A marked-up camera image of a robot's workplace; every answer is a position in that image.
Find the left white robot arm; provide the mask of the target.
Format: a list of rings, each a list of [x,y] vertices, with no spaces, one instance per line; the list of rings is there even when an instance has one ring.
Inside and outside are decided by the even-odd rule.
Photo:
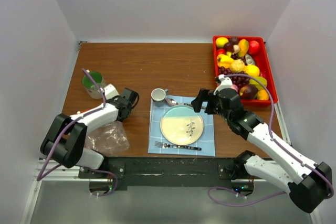
[[[122,122],[139,101],[139,94],[125,88],[120,95],[112,94],[101,105],[76,115],[57,115],[41,146],[40,152],[66,168],[90,168],[97,178],[108,174],[109,165],[97,151],[85,148],[85,140],[92,131],[112,123]]]

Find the clear zip top bag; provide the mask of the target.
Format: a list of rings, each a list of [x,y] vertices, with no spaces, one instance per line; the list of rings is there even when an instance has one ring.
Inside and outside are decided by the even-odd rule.
[[[129,149],[129,141],[122,122],[105,124],[90,132],[85,140],[85,147],[106,157],[120,154]]]

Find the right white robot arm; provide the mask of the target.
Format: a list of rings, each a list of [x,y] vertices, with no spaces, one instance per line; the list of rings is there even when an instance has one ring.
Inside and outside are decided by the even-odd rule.
[[[244,109],[235,90],[200,89],[191,102],[195,112],[201,110],[203,102],[207,103],[206,114],[220,115],[233,133],[258,146],[274,161],[268,163],[255,153],[244,151],[234,159],[237,177],[251,175],[272,183],[306,213],[313,212],[321,202],[333,197],[331,167],[306,158],[274,134],[262,118]]]

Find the yellow bell pepper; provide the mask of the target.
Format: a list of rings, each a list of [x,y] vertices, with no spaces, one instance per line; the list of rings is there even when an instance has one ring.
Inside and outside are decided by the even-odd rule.
[[[234,59],[228,55],[219,54],[217,56],[218,67],[229,68],[233,62],[234,62]]]

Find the dark red mango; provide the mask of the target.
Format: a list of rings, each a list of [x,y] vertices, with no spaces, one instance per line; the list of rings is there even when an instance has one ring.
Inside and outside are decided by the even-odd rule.
[[[244,100],[253,100],[256,98],[258,88],[254,84],[247,84],[240,88],[239,95]]]

